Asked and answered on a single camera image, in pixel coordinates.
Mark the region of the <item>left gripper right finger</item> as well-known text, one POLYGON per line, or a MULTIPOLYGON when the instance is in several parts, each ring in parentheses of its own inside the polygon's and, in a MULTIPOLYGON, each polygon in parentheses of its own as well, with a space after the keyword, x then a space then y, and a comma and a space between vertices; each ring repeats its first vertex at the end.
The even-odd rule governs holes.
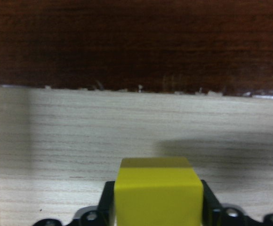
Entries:
POLYGON ((223 207, 207 182, 205 180, 201 182, 203 185, 202 225, 217 226, 223 207))

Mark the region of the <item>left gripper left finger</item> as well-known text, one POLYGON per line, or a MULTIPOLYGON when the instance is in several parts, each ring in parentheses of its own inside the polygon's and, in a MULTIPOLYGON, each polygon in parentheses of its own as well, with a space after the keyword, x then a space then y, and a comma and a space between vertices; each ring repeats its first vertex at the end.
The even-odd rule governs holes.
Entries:
POLYGON ((100 226, 113 226, 115 223, 114 185, 115 181, 107 181, 104 185, 97 207, 100 226))

